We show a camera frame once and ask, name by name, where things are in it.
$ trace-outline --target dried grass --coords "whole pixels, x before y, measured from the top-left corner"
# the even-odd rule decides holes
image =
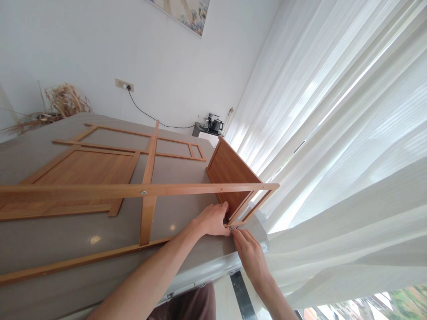
[[[24,132],[57,122],[63,118],[71,117],[80,112],[92,112],[89,99],[79,88],[72,84],[65,83],[57,87],[47,88],[44,90],[44,93],[50,103],[49,112],[36,112],[25,115],[25,118],[19,120],[18,124],[3,129],[0,133],[15,133],[20,135]]]

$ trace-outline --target wall socket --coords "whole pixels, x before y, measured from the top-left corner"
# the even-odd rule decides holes
[[[123,85],[130,85],[130,91],[134,92],[133,91],[133,84],[132,83],[126,82],[126,81],[123,81],[123,80],[120,80],[120,79],[117,79],[117,78],[115,79],[115,82],[116,82],[116,87],[119,87],[121,89],[124,88]]]

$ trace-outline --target hand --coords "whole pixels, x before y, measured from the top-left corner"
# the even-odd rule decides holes
[[[248,230],[233,229],[232,233],[243,268],[255,290],[259,290],[272,279],[261,245]]]
[[[229,236],[230,230],[222,224],[227,211],[227,201],[223,204],[210,204],[193,220],[193,223],[202,235]]]

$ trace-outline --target power cord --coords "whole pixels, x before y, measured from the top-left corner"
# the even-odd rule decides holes
[[[131,89],[130,85],[127,85],[127,86],[126,86],[126,89],[128,89],[128,91],[129,91],[129,95],[130,95],[130,98],[132,99],[133,104],[135,105],[135,107],[137,107],[137,108],[138,108],[137,104],[135,103],[135,101],[134,101],[134,100],[133,100],[133,98],[132,98],[132,95],[130,94],[130,89]],[[152,116],[150,116],[149,114],[145,113],[145,112],[144,112],[144,111],[142,111],[140,108],[138,108],[138,110],[139,110],[139,111],[141,111],[142,113],[144,113],[146,116],[149,116],[149,117],[150,117],[151,119],[153,119],[154,121],[157,121],[157,119],[154,119]],[[162,126],[165,126],[165,127],[168,127],[168,128],[178,128],[178,129],[188,129],[188,128],[192,128],[192,127],[194,127],[194,126],[195,126],[195,124],[193,124],[191,127],[173,127],[173,126],[167,126],[166,124],[163,124],[162,122],[160,122],[160,124],[161,124]]]

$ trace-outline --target framed painting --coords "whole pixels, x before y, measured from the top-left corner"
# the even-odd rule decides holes
[[[210,0],[148,0],[200,37]]]

